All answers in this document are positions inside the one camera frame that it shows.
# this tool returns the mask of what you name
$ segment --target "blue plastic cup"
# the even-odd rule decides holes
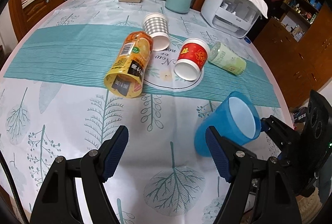
[[[205,131],[214,126],[220,136],[238,145],[257,139],[261,132],[258,113],[247,97],[240,92],[232,92],[209,117],[203,120],[195,134],[195,150],[204,157],[211,157],[205,141]]]

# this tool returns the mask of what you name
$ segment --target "orange juice packaging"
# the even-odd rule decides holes
[[[143,31],[133,32],[125,39],[104,84],[120,97],[137,97],[142,92],[144,72],[152,52],[153,39]]]

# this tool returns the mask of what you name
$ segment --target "circle print on tablecloth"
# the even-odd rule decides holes
[[[182,43],[183,41],[170,36],[170,45],[167,49],[152,52],[144,75],[145,84],[160,90],[180,92],[192,89],[201,82],[204,68],[195,81],[183,80],[174,72]]]

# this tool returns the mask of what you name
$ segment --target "green logo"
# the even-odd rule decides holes
[[[133,52],[134,54],[138,54],[138,53],[139,53],[139,48],[138,48],[138,47],[134,47],[134,48],[132,48],[132,52]]]

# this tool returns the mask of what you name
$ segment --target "teal table runner stripe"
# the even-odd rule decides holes
[[[140,28],[103,24],[72,24],[37,29],[23,44],[4,77],[101,87],[125,37]],[[175,36],[180,40],[186,38]],[[264,70],[247,61],[240,76],[206,63],[204,77],[188,91],[172,92],[144,85],[143,92],[223,101],[229,93],[244,93],[254,105],[280,107]]]

